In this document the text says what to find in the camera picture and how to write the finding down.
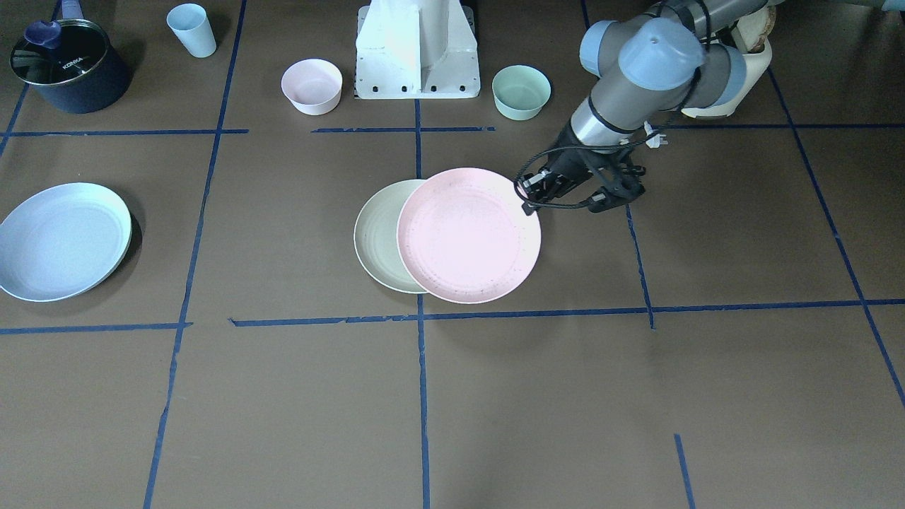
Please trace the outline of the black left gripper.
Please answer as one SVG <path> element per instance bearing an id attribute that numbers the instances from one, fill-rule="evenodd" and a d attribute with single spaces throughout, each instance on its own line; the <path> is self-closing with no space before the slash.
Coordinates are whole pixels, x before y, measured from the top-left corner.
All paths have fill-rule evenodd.
<path id="1" fill-rule="evenodd" d="M 563 128 L 547 149 L 546 162 L 536 177 L 522 177 L 522 209 L 526 216 L 541 209 L 559 209 L 550 203 L 560 199 L 592 176 L 588 162 L 592 153 L 576 138 L 570 127 Z"/>

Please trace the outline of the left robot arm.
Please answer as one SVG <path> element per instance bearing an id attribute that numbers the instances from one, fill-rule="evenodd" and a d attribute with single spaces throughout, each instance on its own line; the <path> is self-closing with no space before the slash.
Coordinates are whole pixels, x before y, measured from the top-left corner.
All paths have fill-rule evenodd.
<path id="1" fill-rule="evenodd" d="M 766 1 L 660 1 L 625 22 L 591 25 L 579 59 L 597 83 L 542 152 L 539 172 L 521 168 L 514 178 L 524 213 L 562 209 L 559 199 L 589 178 L 599 186 L 576 203 L 579 209 L 598 213 L 642 196 L 646 170 L 631 162 L 631 152 L 657 135 L 646 123 L 659 112 L 708 109 L 739 96 L 747 78 L 742 52 L 711 38 L 766 7 Z"/>

